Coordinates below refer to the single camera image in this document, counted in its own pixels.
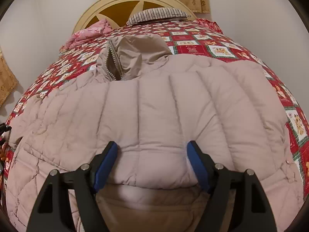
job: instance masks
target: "blue gripper pad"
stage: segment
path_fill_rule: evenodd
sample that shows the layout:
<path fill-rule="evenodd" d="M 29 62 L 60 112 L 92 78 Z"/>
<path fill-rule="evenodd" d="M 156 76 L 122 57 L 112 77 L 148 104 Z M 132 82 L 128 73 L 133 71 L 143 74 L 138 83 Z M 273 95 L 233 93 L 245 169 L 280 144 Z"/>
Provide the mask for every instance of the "blue gripper pad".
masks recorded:
<path fill-rule="evenodd" d="M 204 191 L 208 192 L 210 186 L 208 183 L 207 170 L 204 167 L 200 157 L 198 156 L 191 142 L 189 142 L 187 145 L 187 155 L 198 180 L 198 183 Z"/>
<path fill-rule="evenodd" d="M 95 173 L 94 190 L 98 192 L 102 189 L 107 181 L 109 173 L 112 171 L 112 167 L 117 159 L 118 146 L 114 142 L 112 147 L 107 152 L 104 160 L 102 161 L 98 171 Z"/>

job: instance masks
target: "striped pillow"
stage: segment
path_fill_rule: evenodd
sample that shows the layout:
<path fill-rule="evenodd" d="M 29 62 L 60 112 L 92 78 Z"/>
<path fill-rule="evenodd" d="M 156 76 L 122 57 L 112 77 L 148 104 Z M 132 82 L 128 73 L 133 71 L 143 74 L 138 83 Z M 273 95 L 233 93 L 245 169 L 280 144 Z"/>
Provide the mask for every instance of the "striped pillow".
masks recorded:
<path fill-rule="evenodd" d="M 153 8 L 137 12 L 136 14 L 130 16 L 129 20 L 127 21 L 127 25 L 146 21 L 153 21 L 158 19 L 188 18 L 188 17 L 191 16 L 179 9 Z"/>

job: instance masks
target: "cream headboard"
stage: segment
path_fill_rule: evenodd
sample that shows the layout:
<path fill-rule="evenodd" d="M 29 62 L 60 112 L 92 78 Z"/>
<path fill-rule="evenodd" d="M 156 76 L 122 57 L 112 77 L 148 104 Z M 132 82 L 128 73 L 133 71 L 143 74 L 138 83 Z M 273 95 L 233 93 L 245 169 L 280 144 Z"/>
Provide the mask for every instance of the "cream headboard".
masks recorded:
<path fill-rule="evenodd" d="M 191 15 L 188 20 L 196 19 L 194 13 L 179 0 L 98 0 L 81 16 L 73 33 L 104 18 L 113 29 L 117 29 L 124 26 L 131 15 L 145 9 L 158 7 L 177 8 Z"/>

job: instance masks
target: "down jacket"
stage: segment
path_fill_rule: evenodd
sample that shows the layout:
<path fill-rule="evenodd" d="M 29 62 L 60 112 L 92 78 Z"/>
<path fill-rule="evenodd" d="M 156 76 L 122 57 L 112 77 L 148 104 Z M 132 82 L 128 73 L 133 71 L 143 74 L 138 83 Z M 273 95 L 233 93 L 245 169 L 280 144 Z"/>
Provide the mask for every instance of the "down jacket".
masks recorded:
<path fill-rule="evenodd" d="M 52 169 L 76 170 L 110 140 L 120 147 L 118 159 L 96 200 L 111 232 L 194 231 L 208 195 L 186 155 L 190 140 L 230 170 L 254 169 L 278 231 L 291 223 L 302 181 L 285 111 L 259 64 L 171 55 L 151 34 L 110 39 L 97 62 L 44 100 L 32 97 L 11 122 L 17 150 L 6 201 L 18 231 L 26 230 Z M 70 202 L 83 231 L 72 191 Z"/>

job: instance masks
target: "bedspread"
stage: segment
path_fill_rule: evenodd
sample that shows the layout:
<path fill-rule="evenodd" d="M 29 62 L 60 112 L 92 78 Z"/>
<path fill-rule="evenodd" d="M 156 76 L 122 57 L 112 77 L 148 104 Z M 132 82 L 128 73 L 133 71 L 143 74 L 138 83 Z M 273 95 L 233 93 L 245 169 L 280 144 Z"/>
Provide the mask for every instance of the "bedspread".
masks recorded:
<path fill-rule="evenodd" d="M 253 61 L 172 55 L 154 34 L 111 38 L 96 69 L 44 100 L 32 97 L 12 120 L 11 143 L 18 147 L 7 181 L 10 221 L 25 232 L 48 173 L 75 170 L 114 140 L 116 166 L 96 195 L 109 231 L 193 232 L 208 201 L 187 158 L 187 143 L 195 140 L 229 170 L 254 169 L 283 232 L 303 204 L 298 168 L 287 163 L 286 120 Z M 74 193 L 69 196 L 82 232 Z"/>
<path fill-rule="evenodd" d="M 309 193 L 309 125 L 298 102 L 285 84 L 256 55 L 232 39 L 225 37 L 220 31 L 216 32 L 191 21 L 172 21 L 122 27 L 63 53 L 59 60 L 50 65 L 24 93 L 8 118 L 7 124 L 10 123 L 12 118 L 23 112 L 27 100 L 32 95 L 40 94 L 40 97 L 44 98 L 54 88 L 60 87 L 85 71 L 94 69 L 97 57 L 104 48 L 107 39 L 114 36 L 142 35 L 149 32 L 160 35 L 173 54 L 205 55 L 225 62 L 251 60 L 263 67 L 265 77 L 276 90 L 287 114 L 286 126 L 289 130 L 290 148 L 293 160 L 302 176 L 304 195 L 306 196 Z M 5 181 L 13 154 L 14 150 L 10 148 L 7 151 L 8 159 L 4 172 Z"/>

